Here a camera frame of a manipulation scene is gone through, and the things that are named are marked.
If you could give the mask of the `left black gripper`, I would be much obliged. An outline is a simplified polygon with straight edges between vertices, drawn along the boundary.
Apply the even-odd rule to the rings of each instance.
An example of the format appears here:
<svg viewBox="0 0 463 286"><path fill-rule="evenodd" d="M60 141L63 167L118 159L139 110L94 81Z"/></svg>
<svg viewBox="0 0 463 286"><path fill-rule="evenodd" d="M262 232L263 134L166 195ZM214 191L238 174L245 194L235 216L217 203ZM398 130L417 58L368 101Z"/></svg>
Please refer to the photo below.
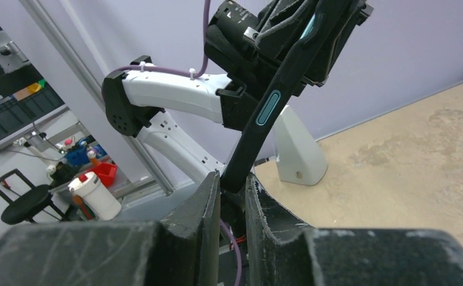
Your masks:
<svg viewBox="0 0 463 286"><path fill-rule="evenodd" d="M266 91L297 97L307 85L322 87L354 28L373 12L367 1L272 1L243 31L271 69Z"/></svg>

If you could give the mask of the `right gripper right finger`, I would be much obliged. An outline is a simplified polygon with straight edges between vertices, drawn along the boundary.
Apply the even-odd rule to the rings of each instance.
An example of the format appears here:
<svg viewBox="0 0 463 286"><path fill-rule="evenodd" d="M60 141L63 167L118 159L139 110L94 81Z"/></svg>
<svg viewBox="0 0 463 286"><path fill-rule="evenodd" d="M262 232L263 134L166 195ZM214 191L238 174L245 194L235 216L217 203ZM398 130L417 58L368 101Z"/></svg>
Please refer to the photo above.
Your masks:
<svg viewBox="0 0 463 286"><path fill-rule="evenodd" d="M463 285L463 248L436 229L319 228L245 184L251 285Z"/></svg>

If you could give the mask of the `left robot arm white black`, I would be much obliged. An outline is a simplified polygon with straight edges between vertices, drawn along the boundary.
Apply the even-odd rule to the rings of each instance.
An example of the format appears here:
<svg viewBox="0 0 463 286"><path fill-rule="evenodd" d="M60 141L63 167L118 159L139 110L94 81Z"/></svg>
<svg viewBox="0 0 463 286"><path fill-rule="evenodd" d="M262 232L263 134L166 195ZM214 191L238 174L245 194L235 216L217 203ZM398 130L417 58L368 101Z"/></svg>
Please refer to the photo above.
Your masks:
<svg viewBox="0 0 463 286"><path fill-rule="evenodd" d="M156 149L194 182L220 172L223 189L237 193L290 98L325 84L354 28L373 10L366 1L272 1L255 15L224 1L203 24L204 61L223 73L171 70L139 57L103 80L108 122ZM219 162L180 130L170 110L240 131L229 162Z"/></svg>

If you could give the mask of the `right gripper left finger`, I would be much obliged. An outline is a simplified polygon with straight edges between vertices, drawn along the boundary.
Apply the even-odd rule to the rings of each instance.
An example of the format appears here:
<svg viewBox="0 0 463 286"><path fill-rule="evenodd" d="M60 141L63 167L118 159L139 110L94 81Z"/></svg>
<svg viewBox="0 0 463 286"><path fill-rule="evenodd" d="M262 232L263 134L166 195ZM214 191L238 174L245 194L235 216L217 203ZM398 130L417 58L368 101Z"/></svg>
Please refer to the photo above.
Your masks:
<svg viewBox="0 0 463 286"><path fill-rule="evenodd" d="M158 221L20 225L0 238L0 285L217 285L219 173Z"/></svg>

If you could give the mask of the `black phone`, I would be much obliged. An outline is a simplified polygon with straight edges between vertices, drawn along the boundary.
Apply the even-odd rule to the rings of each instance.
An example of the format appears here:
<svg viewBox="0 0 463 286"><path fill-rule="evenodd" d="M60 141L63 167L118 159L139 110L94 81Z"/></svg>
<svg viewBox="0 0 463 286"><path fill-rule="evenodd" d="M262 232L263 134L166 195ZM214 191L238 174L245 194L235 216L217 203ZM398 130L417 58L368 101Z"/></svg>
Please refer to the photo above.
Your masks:
<svg viewBox="0 0 463 286"><path fill-rule="evenodd" d="M282 109L292 97L282 96L280 91L266 91L248 120L237 147L220 177L220 185L225 191L237 193L246 182L254 161L272 129Z"/></svg>

